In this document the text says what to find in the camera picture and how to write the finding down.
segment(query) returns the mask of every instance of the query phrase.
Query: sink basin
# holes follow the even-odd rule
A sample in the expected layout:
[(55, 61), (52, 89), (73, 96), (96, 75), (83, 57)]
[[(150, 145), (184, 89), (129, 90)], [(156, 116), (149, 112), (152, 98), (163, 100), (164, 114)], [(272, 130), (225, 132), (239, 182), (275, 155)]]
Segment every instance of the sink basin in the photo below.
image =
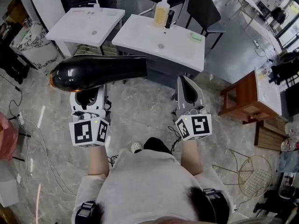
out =
[(154, 19), (149, 17), (131, 15), (112, 44), (159, 56), (197, 71), (204, 68), (204, 36), (176, 25), (170, 29), (156, 27)]
[(48, 40), (99, 47), (124, 16), (112, 8), (71, 8), (46, 35)]

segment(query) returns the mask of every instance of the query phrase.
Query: bottle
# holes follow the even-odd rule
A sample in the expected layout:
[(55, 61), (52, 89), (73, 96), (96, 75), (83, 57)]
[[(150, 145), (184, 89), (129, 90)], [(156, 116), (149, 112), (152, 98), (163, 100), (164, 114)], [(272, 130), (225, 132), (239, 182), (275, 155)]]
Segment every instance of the bottle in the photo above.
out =
[(290, 152), (299, 150), (299, 139), (294, 138), (288, 138), (285, 141), (281, 143), (281, 151), (282, 152)]
[(155, 11), (155, 25), (159, 27), (164, 27), (166, 19), (168, 16), (170, 5), (167, 3), (167, 0), (162, 0), (157, 3)]
[(299, 136), (299, 121), (286, 123), (285, 133), (290, 137)]

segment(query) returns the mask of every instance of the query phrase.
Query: black cable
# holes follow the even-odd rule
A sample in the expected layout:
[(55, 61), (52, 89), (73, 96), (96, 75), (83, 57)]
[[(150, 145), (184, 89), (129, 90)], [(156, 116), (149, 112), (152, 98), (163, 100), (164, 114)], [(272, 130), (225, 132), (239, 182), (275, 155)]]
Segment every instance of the black cable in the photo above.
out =
[(7, 80), (18, 92), (20, 92), (21, 93), (21, 99), (20, 99), (20, 102), (19, 102), (19, 104), (17, 104), (16, 103), (16, 101), (13, 99), (13, 100), (11, 100), (10, 102), (9, 102), (9, 113), (13, 116), (12, 118), (10, 118), (9, 120), (12, 120), (12, 119), (16, 119), (17, 117), (19, 117), (19, 115), (17, 115), (17, 116), (15, 116), (15, 115), (13, 115), (12, 113), (11, 113), (11, 110), (10, 110), (10, 105), (11, 105), (11, 103), (12, 102), (14, 102), (15, 103), (15, 105), (17, 106), (17, 107), (19, 107), (20, 105), (21, 105), (21, 102), (22, 102), (22, 99), (23, 99), (23, 93), (22, 93), (22, 91), (20, 90), (20, 88), (19, 87), (17, 87), (17, 86), (15, 86), (14, 84), (12, 84), (9, 80)]
[(178, 131), (176, 131), (173, 127), (168, 126), (168, 128), (169, 128), (171, 131), (173, 131), (173, 132), (175, 133), (175, 135), (177, 136), (177, 138), (178, 138), (178, 139), (173, 143), (173, 145), (171, 146), (171, 150), (170, 150), (170, 152), (172, 153), (172, 152), (174, 152), (175, 145), (176, 145), (178, 142), (180, 142), (180, 141), (182, 140), (182, 137), (179, 135)]
[(15, 89), (16, 89), (18, 92), (21, 93), (21, 99), (20, 99), (19, 104), (17, 104), (16, 101), (15, 101), (14, 99), (11, 100), (11, 101), (9, 102), (9, 113), (13, 116), (13, 119), (19, 117), (19, 114), (18, 114), (17, 116), (13, 115), (13, 114), (11, 113), (11, 110), (10, 110), (10, 105), (11, 105), (12, 102), (14, 102), (15, 105), (16, 105), (17, 107), (19, 107), (19, 106), (21, 105), (21, 102), (22, 102), (22, 99), (23, 99), (23, 93), (22, 93), (22, 91), (21, 91), (18, 87), (15, 87)]
[(107, 157), (108, 158), (108, 162), (111, 164), (111, 166), (113, 167), (113, 165), (115, 164), (115, 160), (118, 158), (118, 155), (114, 155), (112, 157)]
[[(0, 76), (3, 78), (3, 79), (6, 79), (4, 76), (2, 76), (1, 74), (0, 74)], [(7, 79), (6, 79), (7, 80)], [(13, 83), (11, 83), (9, 80), (7, 80), (12, 86), (15, 86)]]

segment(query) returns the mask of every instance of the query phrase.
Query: wire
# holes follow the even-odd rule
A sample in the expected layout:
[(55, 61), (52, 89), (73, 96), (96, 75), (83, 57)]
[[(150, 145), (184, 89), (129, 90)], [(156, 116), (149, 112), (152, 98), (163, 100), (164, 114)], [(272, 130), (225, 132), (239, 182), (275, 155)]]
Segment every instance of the wire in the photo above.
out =
[[(49, 163), (49, 167), (50, 167), (50, 169), (51, 169), (51, 171), (52, 171), (52, 174), (54, 175), (55, 181), (56, 181), (56, 183), (58, 184), (58, 186), (60, 187), (60, 189), (61, 189), (61, 190), (63, 191), (63, 193), (65, 193), (66, 195), (76, 196), (76, 194), (74, 194), (74, 193), (73, 193), (73, 192), (66, 186), (66, 184), (64, 183), (64, 181), (63, 181), (62, 178), (60, 177), (59, 173), (57, 172), (56, 168), (55, 168), (54, 165), (52, 164), (52, 162), (51, 162), (51, 160), (50, 160), (50, 158), (49, 158), (49, 156), (48, 156), (46, 143), (45, 143), (45, 141), (44, 141), (44, 139), (43, 139), (43, 135), (42, 135), (42, 132), (41, 132), (40, 128), (37, 127), (36, 124), (35, 124), (33, 121), (31, 121), (31, 120), (29, 120), (29, 119), (27, 119), (27, 118), (23, 118), (23, 119), (24, 119), (24, 120), (28, 120), (29, 122), (31, 122), (31, 123), (32, 123), (32, 124), (39, 130), (39, 133), (40, 133), (41, 138), (42, 138), (42, 140), (43, 140), (44, 148), (43, 148), (42, 144), (36, 139), (35, 136), (33, 136), (33, 135), (31, 135), (31, 136), (32, 136), (32, 137), (33, 137), (33, 138), (40, 144), (40, 146), (41, 146), (43, 152), (46, 154), (46, 157), (47, 157), (47, 159), (48, 159), (48, 163)], [(66, 187), (66, 189), (67, 189), (71, 194), (66, 193), (66, 192), (62, 189), (62, 187), (60, 186), (60, 184), (59, 184), (59, 182), (58, 182), (58, 180), (57, 180), (57, 178), (56, 178), (56, 176), (55, 176), (53, 170), (55, 170), (57, 176), (60, 178), (60, 180), (61, 180), (61, 182), (63, 183), (63, 185)]]
[(173, 143), (173, 145), (171, 146), (171, 150), (170, 150), (170, 152), (173, 153), (176, 144), (182, 140), (182, 137), (179, 135), (178, 131), (176, 131), (173, 127), (168, 126), (168, 129), (170, 129), (171, 131), (173, 131), (173, 132), (175, 133), (175, 135), (177, 136), (177, 138), (178, 138), (178, 139)]
[(27, 130), (23, 127), (23, 125), (21, 125), (20, 120), (19, 120), (19, 124), (20, 126), (25, 130), (26, 134), (25, 134), (25, 140), (24, 143), (26, 145), (26, 169), (25, 169), (25, 181), (23, 182), (23, 185), (21, 186), (22, 188), (25, 186), (26, 182), (27, 182), (27, 173), (28, 173), (28, 139), (27, 139)]
[(12, 102), (14, 102), (15, 105), (16, 105), (17, 107), (20, 107), (21, 102), (22, 102), (22, 99), (23, 99), (23, 93), (22, 93), (22, 91), (21, 91), (20, 89), (17, 89), (17, 88), (18, 88), (18, 87), (15, 87), (15, 89), (16, 89), (18, 92), (21, 93), (21, 99), (20, 99), (20, 102), (19, 102), (19, 104), (17, 104), (16, 101), (13, 99), (13, 100), (11, 100), (11, 101), (9, 102), (9, 107), (8, 107), (8, 108), (9, 108), (9, 113), (13, 116), (13, 119), (15, 119), (16, 117), (18, 117), (19, 115), (15, 116), (13, 113), (11, 113), (10, 105), (11, 105)]
[[(2, 76), (1, 74), (0, 74), (0, 76), (3, 78), (3, 79), (5, 79), (5, 80), (7, 80), (4, 76)], [(13, 83), (11, 83), (9, 80), (7, 80), (12, 86), (15, 86)]]
[(22, 93), (22, 91), (19, 89), (19, 87), (17, 87), (17, 86), (15, 86), (13, 83), (11, 83), (9, 80), (7, 80), (18, 92), (20, 92), (21, 93), (21, 99), (20, 99), (20, 102), (19, 102), (19, 104), (17, 104), (17, 102), (13, 99), (13, 100), (11, 100), (10, 102), (9, 102), (9, 113), (13, 116), (12, 118), (10, 118), (10, 119), (15, 119), (16, 117), (18, 117), (19, 115), (17, 115), (17, 116), (15, 116), (14, 114), (12, 114), (11, 113), (11, 110), (10, 110), (10, 105), (11, 105), (11, 103), (12, 102), (14, 102), (15, 103), (15, 105), (17, 106), (17, 107), (20, 107), (20, 105), (21, 105), (21, 102), (22, 102), (22, 99), (23, 99), (23, 93)]
[(250, 201), (251, 199), (252, 199), (252, 198), (250, 198), (250, 199), (248, 199), (248, 200), (246, 200), (246, 201), (244, 201), (244, 202), (241, 202), (241, 203), (239, 204), (239, 206), (236, 207), (236, 208), (234, 209), (234, 211), (237, 211), (237, 210), (240, 208), (241, 204), (246, 203), (246, 202)]
[(111, 164), (111, 166), (113, 167), (113, 165), (115, 164), (115, 160), (118, 158), (118, 155), (114, 155), (112, 157), (107, 157), (108, 158), (108, 162)]

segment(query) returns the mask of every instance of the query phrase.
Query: wooden table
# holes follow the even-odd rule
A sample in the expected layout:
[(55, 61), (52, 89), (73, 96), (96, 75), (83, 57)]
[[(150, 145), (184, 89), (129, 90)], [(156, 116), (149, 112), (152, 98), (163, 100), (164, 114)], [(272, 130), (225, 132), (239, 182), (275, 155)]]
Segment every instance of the wooden table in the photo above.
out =
[(224, 97), (219, 115), (230, 115), (253, 123), (281, 115), (281, 100), (278, 86), (269, 83), (257, 70), (221, 91)]
[[(255, 10), (255, 15), (253, 17), (251, 17), (250, 15), (248, 15), (245, 11), (245, 7), (247, 7), (247, 5), (250, 5), (254, 10)], [(257, 5), (254, 3), (253, 0), (244, 0), (244, 3), (241, 5), (241, 7), (235, 12), (235, 14), (230, 18), (230, 20), (232, 20), (237, 14), (239, 14), (240, 12), (244, 12), (246, 15), (248, 15), (249, 17), (251, 17), (251, 21), (248, 23), (247, 27), (245, 28), (245, 30), (247, 30), (247, 28), (250, 26), (250, 24), (252, 23), (252, 21), (255, 19), (255, 17), (258, 14), (263, 15), (262, 11), (257, 7)]]

